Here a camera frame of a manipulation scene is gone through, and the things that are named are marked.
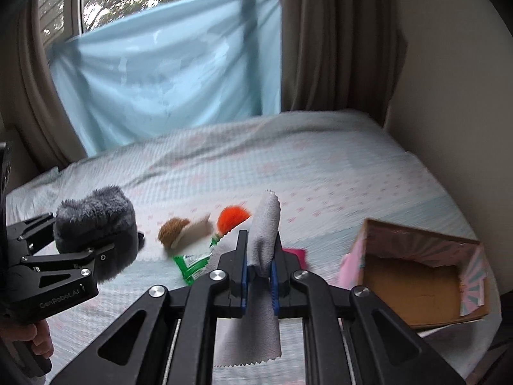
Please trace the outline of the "person's left hand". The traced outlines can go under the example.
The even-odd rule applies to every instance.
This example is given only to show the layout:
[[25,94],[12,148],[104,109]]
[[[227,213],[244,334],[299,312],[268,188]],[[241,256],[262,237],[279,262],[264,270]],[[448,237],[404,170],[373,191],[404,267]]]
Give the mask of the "person's left hand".
[[29,342],[36,355],[50,359],[54,346],[47,321],[36,324],[20,325],[14,321],[1,321],[1,338],[10,342]]

